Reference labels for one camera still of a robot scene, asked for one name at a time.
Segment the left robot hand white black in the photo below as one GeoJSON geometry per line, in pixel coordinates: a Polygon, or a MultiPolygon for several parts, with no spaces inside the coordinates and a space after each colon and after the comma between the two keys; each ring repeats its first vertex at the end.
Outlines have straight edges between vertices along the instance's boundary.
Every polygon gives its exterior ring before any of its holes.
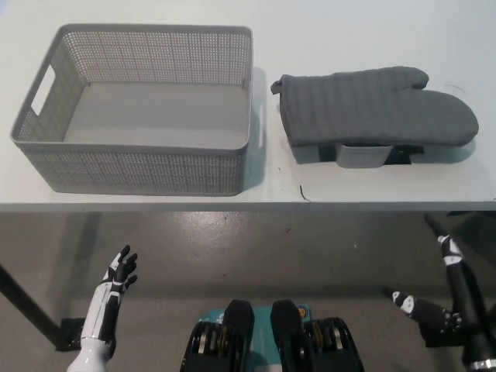
{"type": "Polygon", "coordinates": [[[88,308],[81,339],[99,339],[109,345],[115,342],[115,329],[123,295],[137,280],[137,254],[130,245],[115,256],[96,287],[88,308]]]}

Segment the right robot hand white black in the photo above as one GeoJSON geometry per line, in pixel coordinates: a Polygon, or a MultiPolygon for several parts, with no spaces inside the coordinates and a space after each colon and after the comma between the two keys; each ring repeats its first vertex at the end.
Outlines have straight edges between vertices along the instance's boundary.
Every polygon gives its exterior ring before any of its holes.
{"type": "Polygon", "coordinates": [[[494,371],[495,311],[487,310],[477,278],[452,235],[430,214],[424,218],[440,248],[452,307],[390,287],[382,291],[418,324],[427,348],[460,347],[465,370],[494,371]]]}

